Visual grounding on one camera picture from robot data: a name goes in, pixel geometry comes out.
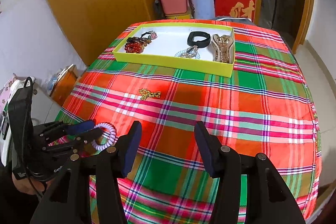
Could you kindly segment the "person left hand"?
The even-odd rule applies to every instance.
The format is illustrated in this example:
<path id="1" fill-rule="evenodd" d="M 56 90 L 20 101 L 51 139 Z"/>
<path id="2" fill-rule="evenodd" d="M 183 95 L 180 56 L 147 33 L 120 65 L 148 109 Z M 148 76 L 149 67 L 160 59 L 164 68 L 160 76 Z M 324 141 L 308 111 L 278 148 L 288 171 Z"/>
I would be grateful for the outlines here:
<path id="1" fill-rule="evenodd" d="M 51 181 L 40 182 L 34 178 L 23 178 L 17 180 L 14 174 L 11 174 L 14 186 L 22 193 L 34 195 L 37 193 L 42 194 L 51 184 Z"/>

